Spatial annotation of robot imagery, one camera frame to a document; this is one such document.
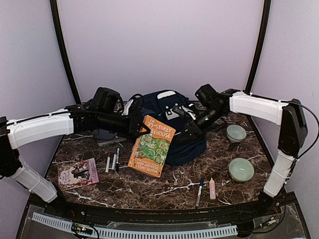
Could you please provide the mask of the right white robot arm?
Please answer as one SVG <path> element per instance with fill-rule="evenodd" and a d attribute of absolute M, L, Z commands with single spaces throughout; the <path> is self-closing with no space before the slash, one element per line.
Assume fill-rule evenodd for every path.
<path fill-rule="evenodd" d="M 274 100 L 248 94 L 236 89 L 216 92 L 210 84 L 201 86 L 195 93 L 206 110 L 198 115 L 182 106 L 174 106 L 173 112 L 188 118 L 178 141 L 189 142 L 202 137 L 216 120 L 229 112 L 245 114 L 279 125 L 278 155 L 269 179 L 259 193 L 254 211 L 265 216 L 274 207 L 274 201 L 284 184 L 290 179 L 298 153 L 308 134 L 308 127 L 301 102 Z"/>

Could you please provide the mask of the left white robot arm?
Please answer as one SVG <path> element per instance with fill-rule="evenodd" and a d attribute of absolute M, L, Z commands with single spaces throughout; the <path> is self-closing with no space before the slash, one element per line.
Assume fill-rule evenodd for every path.
<path fill-rule="evenodd" d="M 120 93 L 99 87 L 86 103 L 67 106 L 52 113 L 25 119 L 0 119 L 0 176 L 8 177 L 29 192 L 39 196 L 59 217 L 70 213 L 70 205 L 63 201 L 62 193 L 50 181 L 44 179 L 25 163 L 18 148 L 39 140 L 71 135 L 96 129 L 104 129 L 124 136 L 150 133 L 144 124 L 138 102 L 142 96 L 135 95 L 132 103 L 124 104 Z"/>

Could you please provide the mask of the navy blue student backpack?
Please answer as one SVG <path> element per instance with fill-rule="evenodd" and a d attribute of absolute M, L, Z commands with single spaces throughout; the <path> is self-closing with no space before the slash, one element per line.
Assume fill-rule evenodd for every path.
<path fill-rule="evenodd" d="M 176 132 L 170 144 L 165 164 L 170 166 L 181 166 L 193 161 L 206 150 L 205 136 L 190 142 L 179 142 L 177 140 L 187 118 L 182 118 L 172 111 L 175 106 L 183 106 L 187 109 L 195 109 L 195 105 L 189 98 L 174 90 L 161 90 L 140 96 L 135 94 L 131 97 L 142 106 L 143 116 L 150 115 L 160 122 L 173 127 Z"/>

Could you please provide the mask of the orange treehouse book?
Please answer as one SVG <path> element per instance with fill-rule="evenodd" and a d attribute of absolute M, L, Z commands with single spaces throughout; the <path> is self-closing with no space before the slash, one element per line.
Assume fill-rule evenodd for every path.
<path fill-rule="evenodd" d="M 149 115 L 144 117 L 143 123 L 151 133 L 136 139 L 128 167 L 160 178 L 175 129 Z"/>

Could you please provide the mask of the dark blue hardcover book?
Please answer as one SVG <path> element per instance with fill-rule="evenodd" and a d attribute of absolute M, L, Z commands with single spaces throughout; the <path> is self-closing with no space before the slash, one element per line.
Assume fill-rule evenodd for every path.
<path fill-rule="evenodd" d="M 106 146 L 114 143 L 119 143 L 127 140 L 124 137 L 117 136 L 116 133 L 107 130 L 99 129 L 95 136 L 95 140 L 99 146 Z"/>

